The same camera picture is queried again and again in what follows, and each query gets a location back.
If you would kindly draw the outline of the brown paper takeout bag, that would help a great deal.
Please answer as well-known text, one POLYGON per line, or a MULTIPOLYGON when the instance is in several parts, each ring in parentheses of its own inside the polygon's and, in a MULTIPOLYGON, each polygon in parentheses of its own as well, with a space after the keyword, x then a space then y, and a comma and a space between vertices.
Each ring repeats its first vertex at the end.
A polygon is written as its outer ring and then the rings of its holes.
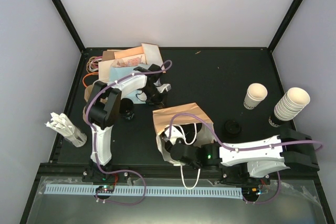
POLYGON ((201 147, 215 142, 213 134, 213 121, 196 104, 189 103, 165 109, 153 111, 153 124, 156 133, 156 144, 163 160, 180 167, 181 180, 184 188, 194 189, 199 181, 200 172, 203 167, 201 147), (201 130, 197 133, 197 138, 188 143, 182 125, 202 123, 201 130), (176 136, 175 145, 170 145, 161 140, 161 135, 168 137, 176 136), (188 187, 185 182, 183 168, 190 166, 197 170, 195 184, 188 187))

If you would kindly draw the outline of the black plastic cup lid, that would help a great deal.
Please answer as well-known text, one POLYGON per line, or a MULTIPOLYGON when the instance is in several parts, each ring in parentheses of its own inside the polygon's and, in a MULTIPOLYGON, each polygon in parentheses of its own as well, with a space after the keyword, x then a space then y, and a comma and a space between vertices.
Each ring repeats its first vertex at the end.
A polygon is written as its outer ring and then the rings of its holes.
POLYGON ((192 123, 182 125, 182 129, 185 133, 185 138, 188 143, 191 143, 197 138, 197 133, 201 130, 202 123, 192 123))

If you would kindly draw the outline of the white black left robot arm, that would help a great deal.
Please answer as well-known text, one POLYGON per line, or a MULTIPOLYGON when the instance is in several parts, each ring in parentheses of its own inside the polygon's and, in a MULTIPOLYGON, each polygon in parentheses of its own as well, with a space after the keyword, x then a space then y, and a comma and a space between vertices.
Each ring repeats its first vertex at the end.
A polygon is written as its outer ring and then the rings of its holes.
POLYGON ((164 108, 169 84, 156 86, 165 71, 164 65, 152 64, 149 68, 135 67, 133 71, 110 84, 97 81, 85 107, 85 119, 92 132, 92 153, 90 162, 83 173, 85 182, 107 182, 113 174, 111 133, 125 97, 137 90, 145 94, 144 102, 150 106, 164 108))

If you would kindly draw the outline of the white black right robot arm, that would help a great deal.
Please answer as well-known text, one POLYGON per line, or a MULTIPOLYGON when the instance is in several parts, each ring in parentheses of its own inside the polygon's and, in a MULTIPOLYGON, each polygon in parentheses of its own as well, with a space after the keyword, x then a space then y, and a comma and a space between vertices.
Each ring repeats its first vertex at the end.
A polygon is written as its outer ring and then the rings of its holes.
POLYGON ((200 144, 199 137, 187 142, 182 127, 167 128, 165 149, 180 166, 196 170, 222 170, 238 184, 252 184, 255 179, 281 170, 311 173, 319 171, 316 150, 310 136, 283 129, 264 140, 228 144, 200 144))

